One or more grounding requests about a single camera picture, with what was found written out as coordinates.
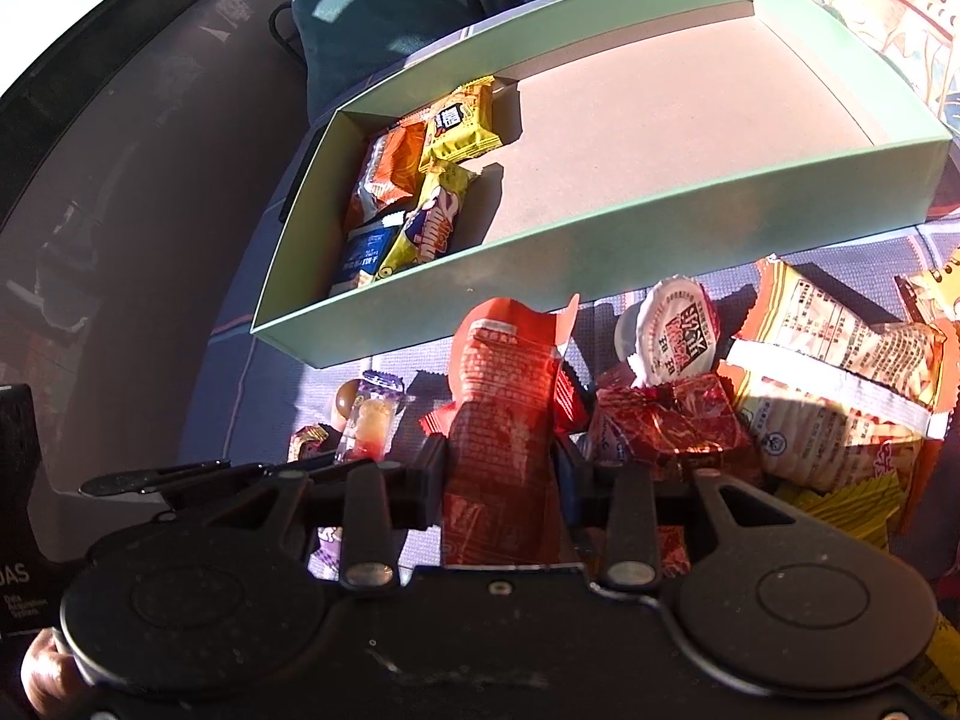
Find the yellow snack package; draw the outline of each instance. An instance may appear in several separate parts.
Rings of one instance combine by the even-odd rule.
[[[757,266],[757,303],[718,373],[733,384],[763,469],[818,493],[896,471],[905,525],[957,401],[953,324],[877,332],[784,261]]]
[[[960,632],[942,614],[912,682],[940,712],[960,716]]]
[[[470,81],[430,106],[421,172],[431,159],[463,162],[503,145],[491,128],[492,85],[493,76]]]
[[[784,482],[776,497],[810,517],[885,550],[887,522],[899,512],[904,493],[896,474],[887,473],[827,495]]]
[[[397,240],[380,263],[375,281],[446,254],[467,187],[474,178],[476,173],[453,162],[430,162],[416,208],[407,215]]]
[[[911,276],[894,276],[907,317],[914,322],[960,320],[960,247],[944,266]]]

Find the screw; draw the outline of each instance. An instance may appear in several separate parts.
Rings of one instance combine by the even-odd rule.
[[[510,595],[514,591],[514,586],[508,581],[498,580],[492,581],[487,585],[487,589],[490,591],[491,595]]]
[[[351,587],[384,587],[394,580],[394,570],[382,562],[358,562],[344,571]]]
[[[621,560],[607,569],[607,578],[613,584],[642,587],[656,579],[656,571],[651,565],[639,560]]]

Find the red wrapper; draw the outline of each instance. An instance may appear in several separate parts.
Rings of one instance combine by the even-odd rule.
[[[575,296],[560,314],[540,314],[495,298],[454,336],[454,404],[424,420],[449,440],[445,565],[546,565],[569,555],[548,450],[557,347],[569,341],[578,303]]]
[[[674,478],[683,460],[760,483],[750,437],[715,373],[651,388],[599,389],[589,438],[594,461],[648,461],[659,478]]]

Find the hand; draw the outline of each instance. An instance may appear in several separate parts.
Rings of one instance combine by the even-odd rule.
[[[88,689],[73,656],[56,649],[51,628],[40,631],[27,650],[20,680],[27,698],[43,720],[53,717]]]

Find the blue snack package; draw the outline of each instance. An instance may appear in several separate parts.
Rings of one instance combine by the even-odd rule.
[[[330,287],[330,298],[373,281],[380,260],[400,231],[403,217],[402,211],[396,211],[350,231],[340,268]]]

